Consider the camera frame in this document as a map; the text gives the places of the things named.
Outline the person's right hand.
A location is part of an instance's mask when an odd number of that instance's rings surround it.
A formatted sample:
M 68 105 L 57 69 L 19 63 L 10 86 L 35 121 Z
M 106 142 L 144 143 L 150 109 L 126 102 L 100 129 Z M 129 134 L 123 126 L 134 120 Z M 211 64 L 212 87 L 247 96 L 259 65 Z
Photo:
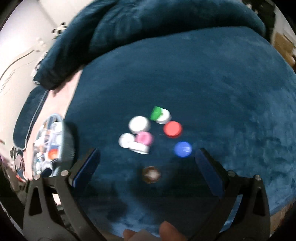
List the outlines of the person's right hand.
M 137 232 L 129 229 L 123 231 L 123 239 L 130 240 Z M 159 235 L 161 240 L 165 241 L 184 241 L 188 240 L 171 223 L 164 221 L 159 226 Z

